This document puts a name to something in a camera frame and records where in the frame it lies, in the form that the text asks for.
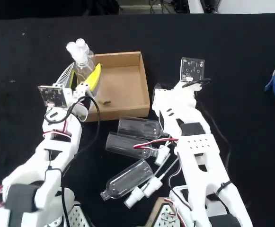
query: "white spray nozzle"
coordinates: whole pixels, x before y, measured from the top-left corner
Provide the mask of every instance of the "white spray nozzle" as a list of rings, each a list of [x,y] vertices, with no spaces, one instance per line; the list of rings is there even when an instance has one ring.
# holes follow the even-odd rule
[[[146,187],[145,190],[143,190],[143,193],[147,198],[149,198],[156,190],[158,190],[162,186],[162,182],[159,178],[153,177],[148,184],[148,187]]]
[[[134,190],[131,192],[130,196],[124,201],[124,204],[127,208],[131,208],[137,201],[141,200],[145,195],[142,192],[146,187],[147,183],[142,187],[135,187]]]
[[[170,148],[166,145],[160,145],[160,150],[156,156],[155,164],[160,166],[165,158],[168,156]]]
[[[66,49],[78,64],[88,61],[87,55],[76,45],[75,42],[69,42]]]
[[[76,45],[77,45],[81,50],[83,50],[84,52],[86,52],[86,54],[89,53],[89,51],[90,51],[89,46],[88,46],[88,44],[86,44],[86,42],[85,42],[84,39],[78,39],[78,40],[76,40]]]

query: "open cardboard box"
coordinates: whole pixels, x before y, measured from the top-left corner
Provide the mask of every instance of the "open cardboard box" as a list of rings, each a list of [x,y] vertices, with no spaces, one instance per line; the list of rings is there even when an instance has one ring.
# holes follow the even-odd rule
[[[95,63],[102,65],[96,100],[103,121],[121,116],[146,117],[150,100],[141,52],[96,54]],[[87,122],[97,121],[96,108]]]

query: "clear plastic bottle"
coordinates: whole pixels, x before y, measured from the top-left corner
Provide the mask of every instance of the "clear plastic bottle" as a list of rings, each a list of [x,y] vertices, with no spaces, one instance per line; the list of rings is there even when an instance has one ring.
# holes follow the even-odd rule
[[[157,151],[151,149],[134,149],[133,146],[140,143],[147,143],[147,140],[116,134],[110,132],[106,141],[106,150],[120,155],[126,155],[134,158],[147,159],[150,156],[157,156]]]
[[[94,53],[93,51],[91,51],[91,49],[89,48],[88,44],[86,44],[84,39],[77,39],[76,40],[76,45],[83,50],[84,53],[86,53],[88,59],[89,59],[89,63],[93,64],[95,66],[94,63]]]
[[[112,177],[100,195],[105,201],[110,198],[119,199],[152,176],[151,167],[144,159],[141,159]]]
[[[74,70],[77,74],[78,81],[85,81],[88,76],[94,70],[94,63],[90,64],[90,61],[86,55],[75,42],[70,42],[67,44],[67,51],[71,54],[72,58],[75,60]]]
[[[120,118],[117,133],[151,140],[158,139],[163,135],[158,121],[135,117]]]

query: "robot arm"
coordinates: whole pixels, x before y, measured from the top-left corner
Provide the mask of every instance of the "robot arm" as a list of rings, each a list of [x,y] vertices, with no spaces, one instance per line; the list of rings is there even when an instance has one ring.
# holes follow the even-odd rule
[[[86,108],[83,101],[88,96],[94,98],[92,91],[97,89],[99,76],[100,64],[89,76],[92,81],[80,83],[73,92],[59,83],[39,87],[48,106],[43,122],[44,139],[35,154],[2,181],[0,227],[43,227],[63,216],[62,174],[78,153],[80,117],[87,117],[88,109],[92,108],[92,105]],[[40,187],[34,185],[38,181],[43,182]],[[68,188],[64,190],[69,212],[74,205],[74,193]]]
[[[210,126],[195,109],[194,93],[200,83],[172,90],[155,89],[152,108],[165,134],[178,139],[178,155],[186,184],[174,187],[169,197],[188,227],[251,227],[236,186],[231,183]],[[188,189],[188,197],[182,191]]]

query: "circuit board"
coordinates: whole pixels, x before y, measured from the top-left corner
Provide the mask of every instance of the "circuit board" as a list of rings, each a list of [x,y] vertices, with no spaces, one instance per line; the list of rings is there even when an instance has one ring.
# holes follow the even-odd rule
[[[39,86],[38,89],[45,106],[67,107],[62,87]]]
[[[181,58],[180,81],[192,82],[204,78],[204,60],[196,58]]]

